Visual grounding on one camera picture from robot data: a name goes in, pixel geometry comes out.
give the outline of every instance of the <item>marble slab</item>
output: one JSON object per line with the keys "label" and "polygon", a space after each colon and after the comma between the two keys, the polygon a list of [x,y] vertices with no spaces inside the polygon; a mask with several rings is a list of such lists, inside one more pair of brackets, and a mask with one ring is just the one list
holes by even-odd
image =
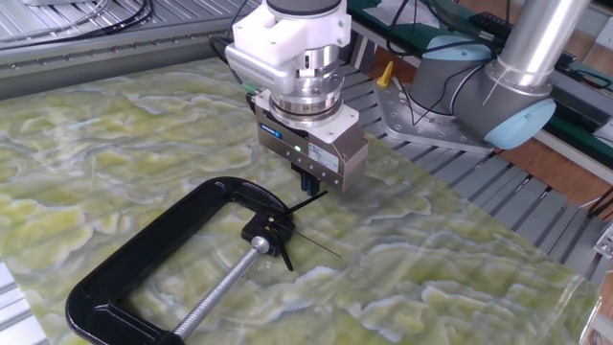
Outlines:
{"label": "marble slab", "polygon": [[[577,344],[597,288],[372,138],[363,178],[299,214],[188,344]],[[260,147],[244,92],[205,60],[0,103],[0,257],[52,344],[72,287],[201,182],[299,176]],[[125,301],[172,330],[249,249],[226,206]]]}

